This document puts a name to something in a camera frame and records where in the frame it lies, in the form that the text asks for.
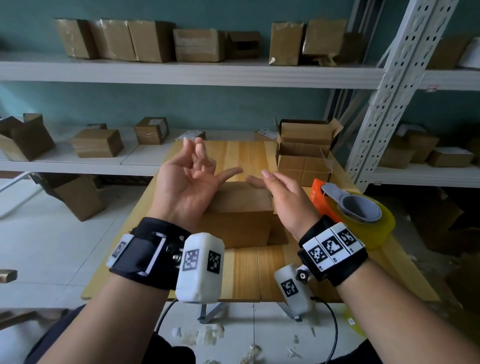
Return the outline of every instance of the cable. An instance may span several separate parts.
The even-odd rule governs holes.
[[[333,342],[332,351],[330,351],[330,355],[328,355],[327,360],[325,360],[325,362],[324,362],[324,364],[328,364],[328,362],[332,358],[333,354],[335,353],[336,342],[338,340],[338,325],[336,323],[336,317],[335,317],[335,314],[334,314],[332,308],[328,305],[327,302],[325,302],[324,300],[322,300],[321,298],[318,298],[318,297],[310,297],[310,298],[312,299],[312,301],[323,303],[325,306],[327,306],[327,308],[330,310],[330,313],[332,314],[333,323],[335,324],[335,340]]]
[[[174,300],[172,301],[172,303],[168,305],[168,307],[167,307],[167,309],[164,311],[164,313],[162,313],[162,314],[160,315],[160,319],[159,319],[159,321],[158,321],[158,325],[157,325],[157,327],[155,328],[155,335],[158,335],[158,332],[160,331],[160,325],[162,324],[163,319],[165,318],[165,316],[167,315],[167,312],[170,310],[170,308],[172,308],[172,306],[173,306],[173,304],[174,304],[175,302],[178,302],[178,300],[177,300],[177,299],[174,299]]]

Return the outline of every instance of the mounting screw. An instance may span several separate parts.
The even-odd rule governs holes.
[[[304,271],[303,269],[297,270],[297,276],[295,277],[295,279],[302,282],[303,284],[307,284],[308,272]]]

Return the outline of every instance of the hand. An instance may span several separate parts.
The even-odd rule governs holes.
[[[183,149],[158,171],[148,217],[171,222],[194,233],[221,184],[242,173],[240,167],[214,175],[216,162],[207,156],[201,138],[183,139]]]
[[[273,195],[275,209],[283,226],[299,241],[318,221],[317,209],[300,185],[279,172],[262,171],[263,179],[248,176],[247,182],[259,188],[268,188]]]

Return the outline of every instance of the wristband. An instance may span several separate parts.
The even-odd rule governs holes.
[[[365,245],[343,222],[323,215],[300,239],[298,255],[318,281],[327,278],[335,287],[368,258]]]
[[[167,221],[143,218],[122,236],[107,260],[110,272],[147,286],[174,290],[190,233]]]

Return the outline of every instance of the wooden tabletop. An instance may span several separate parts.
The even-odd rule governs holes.
[[[234,166],[242,166],[243,174],[233,177],[232,181],[243,181],[247,174],[261,175],[262,169],[276,170],[275,142],[209,142],[206,141],[209,155],[217,161],[217,171]],[[174,143],[166,160],[181,149],[181,142]],[[338,162],[334,161],[331,182],[351,192],[358,192],[349,176]],[[152,179],[132,213],[128,216],[117,236],[113,239],[109,252],[118,244],[123,234],[131,231],[145,216],[150,208],[156,185],[156,176]],[[274,272],[281,267],[294,263],[301,265],[297,256],[298,243],[287,233],[288,244],[258,248],[230,249],[225,252],[222,295],[220,301],[226,302],[283,302],[283,295],[275,281]],[[105,283],[109,274],[105,266],[108,255],[94,273],[84,289],[82,299],[90,299]],[[383,246],[370,251],[369,256],[383,266],[396,280],[425,301],[440,300],[417,267],[413,264],[401,246],[390,235]],[[336,289],[328,281],[309,282],[315,295],[327,302],[341,302]],[[172,291],[169,298],[174,298]]]

